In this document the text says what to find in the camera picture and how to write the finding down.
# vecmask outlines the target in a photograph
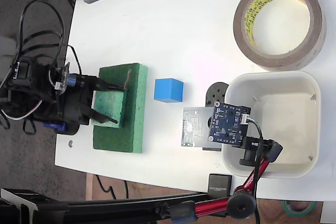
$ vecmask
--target white tabletop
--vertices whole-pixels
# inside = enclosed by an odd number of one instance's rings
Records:
[[[207,191],[210,173],[229,174],[220,152],[181,147],[184,107],[204,106],[208,87],[217,81],[263,71],[238,49],[232,31],[240,0],[100,0],[76,1],[69,44],[83,74],[99,68],[139,62],[148,66],[142,154],[94,150],[93,126],[74,136],[57,136],[55,164],[133,182]],[[322,92],[321,146],[315,168],[301,179],[261,179],[257,197],[289,200],[336,200],[336,0],[319,0],[328,24],[318,57],[303,70]],[[77,65],[71,51],[71,71]],[[182,103],[153,100],[154,81],[185,83]],[[73,140],[72,148],[68,142]],[[233,177],[232,189],[245,178]]]

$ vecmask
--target roll of tape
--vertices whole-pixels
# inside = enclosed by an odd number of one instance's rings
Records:
[[[310,23],[307,35],[293,50],[280,55],[269,55],[258,50],[253,38],[253,25],[260,10],[273,0],[241,0],[236,9],[233,31],[243,54],[270,71],[298,70],[309,64],[321,51],[327,34],[325,17],[317,0],[298,0],[309,11]]]

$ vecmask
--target white plastic container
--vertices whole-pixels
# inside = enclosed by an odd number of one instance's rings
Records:
[[[283,146],[263,177],[300,178],[313,169],[319,156],[321,91],[312,75],[303,71],[245,74],[229,85],[225,103],[250,107],[250,117],[258,122],[264,139]],[[247,135],[259,137],[253,124]],[[247,177],[253,168],[239,164],[243,156],[243,149],[222,145],[227,169]]]

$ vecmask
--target black mount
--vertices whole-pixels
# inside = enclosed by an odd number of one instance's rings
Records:
[[[255,166],[255,158],[256,152],[258,148],[259,139],[251,136],[247,136],[243,138],[243,144],[241,146],[233,146],[237,148],[245,149],[244,158],[239,160],[241,165],[245,166]],[[279,145],[277,142],[269,139],[264,139],[264,151],[263,151],[263,158],[265,158],[270,163],[274,162],[275,159],[279,156],[280,152],[282,151],[282,146]]]

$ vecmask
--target blue circuit board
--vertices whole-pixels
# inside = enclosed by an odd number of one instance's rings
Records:
[[[215,102],[210,123],[209,141],[241,146],[247,134],[251,108]]]

